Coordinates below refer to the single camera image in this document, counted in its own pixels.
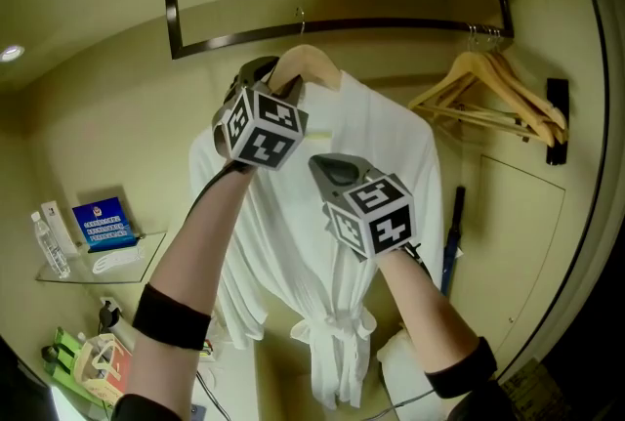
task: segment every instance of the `fiducial marker cube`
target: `fiducial marker cube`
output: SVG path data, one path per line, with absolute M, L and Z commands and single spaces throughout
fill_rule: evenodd
M 365 258 L 392 251 L 416 235 L 412 194 L 396 175 L 343 192 L 347 208 L 329 203 L 337 237 Z
M 243 89 L 224 115 L 229 155 L 253 166 L 278 170 L 304 138 L 295 106 Z

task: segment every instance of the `skin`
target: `skin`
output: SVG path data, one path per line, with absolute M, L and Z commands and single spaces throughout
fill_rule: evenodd
M 199 200 L 149 283 L 163 294 L 210 315 L 229 239 L 254 171 L 229 173 Z M 445 369 L 473 352 L 478 337 L 405 252 L 378 258 L 426 372 Z M 189 418 L 199 353 L 137 339 L 127 394 L 158 402 Z

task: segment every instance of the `closet rod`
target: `closet rod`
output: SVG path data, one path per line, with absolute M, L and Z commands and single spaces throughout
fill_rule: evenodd
M 329 30 L 347 30 L 354 28 L 433 28 L 439 30 L 461 30 L 470 32 L 471 27 L 477 28 L 477 32 L 493 34 L 499 32 L 502 37 L 514 38 L 515 31 L 510 15 L 510 5 L 508 0 L 499 0 L 502 21 L 504 27 L 483 25 L 478 23 L 467 23 L 463 21 L 434 20 L 434 19 L 409 19 L 409 18 L 365 18 L 365 19 L 336 19 L 306 21 L 306 30 L 309 32 L 325 32 Z M 172 60 L 177 60 L 190 55 L 196 55 L 205 51 L 212 51 L 234 44 L 260 41 L 263 39 L 273 39 L 289 35 L 299 35 L 302 29 L 300 23 L 288 23 L 285 25 L 274 25 L 254 30 L 246 30 L 234 34 L 214 37 L 206 41 L 193 44 L 183 44 L 183 34 L 180 26 L 180 9 L 178 0 L 165 0 L 165 17 L 167 19 L 167 30 L 169 32 L 169 46 L 172 53 Z

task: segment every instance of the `cabinet door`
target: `cabinet door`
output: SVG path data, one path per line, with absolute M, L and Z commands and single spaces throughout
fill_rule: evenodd
M 496 354 L 540 273 L 564 190 L 484 156 L 475 169 L 465 182 L 465 254 L 456 263 L 450 298 Z

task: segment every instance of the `clothes hanger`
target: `clothes hanger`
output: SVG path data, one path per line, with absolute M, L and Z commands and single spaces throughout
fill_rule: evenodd
M 471 51 L 472 49 L 471 41 L 473 40 L 473 38 L 475 38 L 475 33 L 476 33 L 477 28 L 474 25 L 469 25 L 469 28 L 471 30 L 471 35 L 469 37 L 468 44 L 469 44 L 469 50 Z M 489 30 L 488 41 L 490 41 L 490 30 Z M 505 60 L 505 58 L 502 55 L 500 56 L 506 62 L 506 65 L 504 66 L 504 68 L 509 70 L 511 75 L 515 75 L 514 72 L 512 71 L 512 68 L 510 67 L 510 64 Z M 452 90 L 449 90 L 448 92 L 443 93 L 438 98 L 437 105 L 442 106 L 442 107 L 450 106 L 466 90 L 468 90 L 471 86 L 476 84 L 476 82 L 477 80 L 473 75 L 467 75 L 463 81 L 458 82 L 455 88 L 453 88 Z
M 517 93 L 504 81 L 502 81 L 488 58 L 473 51 L 466 51 L 464 53 L 461 53 L 454 61 L 451 69 L 449 70 L 449 73 L 436 86 L 413 99 L 408 107 L 411 110 L 423 109 L 434 113 L 450 115 L 454 116 L 455 118 L 467 120 L 468 122 L 477 123 L 476 121 L 479 120 L 480 125 L 488 126 L 488 124 L 491 124 L 490 127 L 492 127 L 493 129 L 504 130 L 503 127 L 506 127 L 508 130 L 516 129 L 514 127 L 508 127 L 499 121 L 494 122 L 486 121 L 481 118 L 474 118 L 471 116 L 471 114 L 463 110 L 454 110 L 450 108 L 440 108 L 434 110 L 431 105 L 424 105 L 426 101 L 432 99 L 433 97 L 440 96 L 444 92 L 447 92 L 454 88 L 457 91 L 460 91 L 460 88 L 457 87 L 456 83 L 462 77 L 465 77 L 467 75 L 473 75 L 476 79 L 480 80 L 484 85 L 486 85 L 491 91 L 496 93 L 502 100 L 504 100 L 508 104 L 508 106 L 510 106 L 521 117 L 521 119 L 527 123 L 527 125 L 531 129 L 533 129 L 534 133 L 539 137 L 539 139 L 545 142 L 549 147 L 552 147 L 554 145 L 554 134 L 552 133 L 550 127 L 543 120 L 541 120 L 539 114 L 536 113 L 532 106 L 530 106 L 519 93 Z
M 297 9 L 296 15 L 302 16 L 300 37 L 303 37 L 306 22 L 302 8 Z M 295 46 L 280 57 L 268 81 L 269 88 L 279 93 L 297 76 L 301 76 L 304 81 L 321 84 L 333 91 L 341 88 L 341 70 L 325 53 L 310 44 Z
M 491 115 L 480 115 L 474 112 L 467 112 L 464 110 L 458 110 L 454 108 L 441 108 L 436 105 L 432 106 L 423 106 L 419 105 L 417 108 L 426 108 L 428 111 L 433 112 L 434 114 L 445 115 L 447 117 L 451 117 L 452 119 L 461 119 L 466 122 L 471 122 L 472 124 L 476 124 L 478 126 L 483 126 L 489 129 L 497 129 L 499 131 L 504 131 L 506 133 L 512 133 L 517 136 L 521 136 L 524 138 L 531 138 L 534 140 L 540 140 L 545 143 L 545 140 L 542 136 L 536 134 L 531 128 L 520 126 L 518 124 L 513 124 L 504 120 L 496 120 Z
M 464 110 L 465 108 L 470 108 L 471 111 L 466 112 L 467 114 L 470 114 L 477 118 L 482 118 L 486 121 L 492 120 L 497 122 L 503 122 L 506 124 L 509 123 L 510 120 L 515 121 L 516 124 L 518 124 L 517 121 L 519 121 L 519 116 L 516 115 L 514 112 L 493 110 L 492 108 L 484 109 L 481 106 L 466 103 L 456 104 L 456 106 L 458 106 L 462 110 Z M 566 142 L 566 140 L 568 140 L 568 133 L 561 127 L 557 126 L 556 123 L 550 120 L 547 115 L 538 115 L 538 118 L 549 126 L 552 133 L 554 134 L 554 137 L 556 138 L 556 140 L 558 140 L 559 143 L 563 144 Z
M 491 40 L 491 32 L 492 29 L 488 29 L 488 41 Z M 555 122 L 562 131 L 559 132 L 559 135 L 562 136 L 566 133 L 566 119 L 564 118 L 563 113 L 554 107 L 547 100 L 543 100 L 538 95 L 528 90 L 523 84 L 519 81 L 517 76 L 515 75 L 512 67 L 508 63 L 506 57 L 504 57 L 497 50 L 497 45 L 499 43 L 499 39 L 501 38 L 501 34 L 499 30 L 496 30 L 495 34 L 495 46 L 492 51 L 482 53 L 485 55 L 488 60 L 492 63 L 493 68 L 497 72 L 497 74 L 501 77 L 501 79 L 508 84 L 513 90 L 519 93 L 522 97 L 524 97 L 527 101 L 532 103 L 536 108 L 545 113 L 552 122 Z M 461 89 L 458 92 L 452 92 L 449 94 L 450 98 L 446 98 L 443 106 L 450 106 L 454 99 L 458 98 L 467 88 Z

